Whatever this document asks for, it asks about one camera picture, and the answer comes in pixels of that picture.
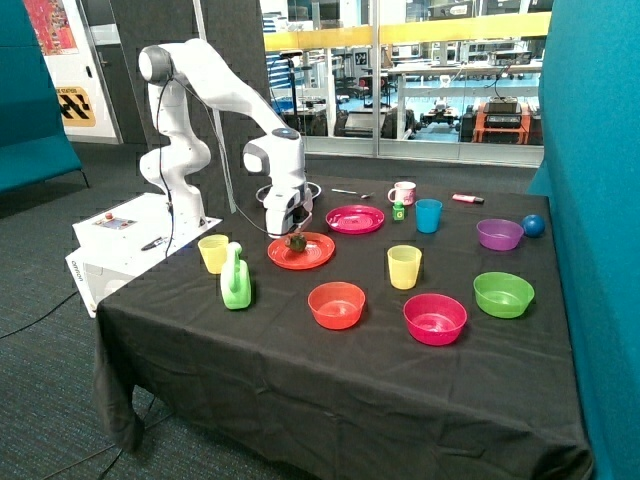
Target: grey carpet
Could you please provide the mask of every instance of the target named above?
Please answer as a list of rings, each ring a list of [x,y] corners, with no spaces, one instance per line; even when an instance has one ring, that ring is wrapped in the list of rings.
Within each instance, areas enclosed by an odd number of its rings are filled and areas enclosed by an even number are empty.
[[[71,225],[140,193],[155,191],[138,172],[144,147],[74,145],[92,184],[79,173],[0,195],[0,336],[38,320],[75,290],[64,257],[77,248]],[[389,180],[393,175],[466,191],[523,192],[533,170],[424,162],[312,157],[311,174]],[[0,340],[0,479],[40,479],[109,447],[91,399],[93,321],[79,296],[45,320]],[[135,392],[144,414],[151,395]],[[169,414],[157,401],[147,417]],[[54,476],[97,478],[111,448]],[[215,432],[169,417],[123,455],[113,479],[310,479]]]

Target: red bowl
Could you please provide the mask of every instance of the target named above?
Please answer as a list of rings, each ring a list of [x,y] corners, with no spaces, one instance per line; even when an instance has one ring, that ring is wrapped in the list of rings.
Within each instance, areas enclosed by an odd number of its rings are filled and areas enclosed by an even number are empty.
[[[364,292],[351,283],[330,282],[316,287],[308,298],[313,318],[330,330],[355,325],[362,315]]]
[[[467,322],[467,310],[458,301],[437,293],[411,297],[403,311],[411,336],[426,345],[454,342]]]

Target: warning sign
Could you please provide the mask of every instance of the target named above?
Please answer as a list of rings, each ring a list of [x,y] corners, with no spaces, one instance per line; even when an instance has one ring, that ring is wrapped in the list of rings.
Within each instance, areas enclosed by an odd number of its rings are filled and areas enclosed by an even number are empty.
[[[58,103],[65,127],[94,127],[96,117],[93,115],[89,95],[81,87],[56,88]]]

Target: poster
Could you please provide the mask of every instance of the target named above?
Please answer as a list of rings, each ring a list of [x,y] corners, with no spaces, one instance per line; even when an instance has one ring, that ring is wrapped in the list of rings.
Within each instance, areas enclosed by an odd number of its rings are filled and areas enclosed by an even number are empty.
[[[24,0],[24,5],[43,55],[78,53],[62,0]]]

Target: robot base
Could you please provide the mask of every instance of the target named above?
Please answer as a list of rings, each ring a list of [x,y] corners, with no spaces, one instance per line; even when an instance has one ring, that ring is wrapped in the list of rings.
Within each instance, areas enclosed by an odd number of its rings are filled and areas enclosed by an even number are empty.
[[[221,220],[181,228],[167,255],[207,232]],[[78,291],[95,318],[98,303],[165,259],[171,218],[164,195],[145,193],[73,225],[80,248],[66,257]],[[143,250],[155,240],[158,245]]]

